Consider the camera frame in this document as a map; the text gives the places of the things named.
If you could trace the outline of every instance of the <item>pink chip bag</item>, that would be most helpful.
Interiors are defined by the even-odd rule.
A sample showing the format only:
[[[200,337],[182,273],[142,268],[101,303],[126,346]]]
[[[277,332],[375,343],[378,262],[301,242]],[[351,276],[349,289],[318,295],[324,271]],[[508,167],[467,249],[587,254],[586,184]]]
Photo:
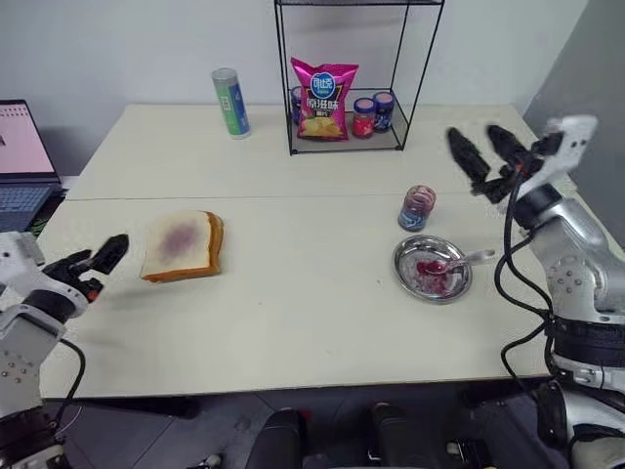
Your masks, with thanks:
[[[302,83],[302,114],[297,136],[327,141],[347,140],[345,97],[358,65],[310,66],[295,58],[291,64]]]

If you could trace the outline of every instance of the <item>blue jar lid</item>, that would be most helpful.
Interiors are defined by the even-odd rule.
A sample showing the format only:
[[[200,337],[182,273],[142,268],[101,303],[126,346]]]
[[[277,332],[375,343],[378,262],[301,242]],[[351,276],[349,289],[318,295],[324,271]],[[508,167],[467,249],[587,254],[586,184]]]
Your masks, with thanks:
[[[291,88],[291,99],[298,102],[302,100],[302,87],[296,86],[295,88]]]
[[[381,91],[373,95],[373,101],[378,109],[392,109],[395,106],[395,98],[388,91]]]
[[[359,98],[354,101],[354,110],[356,112],[374,112],[375,111],[375,103],[373,100],[369,98]]]

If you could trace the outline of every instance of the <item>laptop screen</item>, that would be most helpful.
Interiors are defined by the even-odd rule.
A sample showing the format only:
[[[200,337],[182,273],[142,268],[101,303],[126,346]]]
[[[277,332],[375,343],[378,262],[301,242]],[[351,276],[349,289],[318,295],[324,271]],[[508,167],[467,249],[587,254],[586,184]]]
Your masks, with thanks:
[[[58,180],[24,101],[0,101],[0,181],[7,180]]]

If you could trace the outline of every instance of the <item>metal spoon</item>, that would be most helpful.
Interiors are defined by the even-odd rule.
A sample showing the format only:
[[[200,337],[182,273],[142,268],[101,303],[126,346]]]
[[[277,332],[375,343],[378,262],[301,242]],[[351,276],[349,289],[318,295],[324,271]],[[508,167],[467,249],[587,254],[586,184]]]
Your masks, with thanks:
[[[424,266],[424,270],[432,276],[442,276],[456,267],[464,266],[465,264],[481,264],[482,262],[492,259],[493,257],[495,257],[494,249],[484,249],[483,251],[476,251],[471,254],[467,254],[462,259],[457,259],[455,261],[429,262],[426,266]]]

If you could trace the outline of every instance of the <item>laptop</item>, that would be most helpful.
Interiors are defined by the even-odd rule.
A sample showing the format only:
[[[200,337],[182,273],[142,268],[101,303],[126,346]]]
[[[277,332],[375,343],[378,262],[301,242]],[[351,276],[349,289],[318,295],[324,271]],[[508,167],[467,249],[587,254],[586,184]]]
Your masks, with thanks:
[[[0,233],[26,231],[60,190],[26,101],[0,101]]]

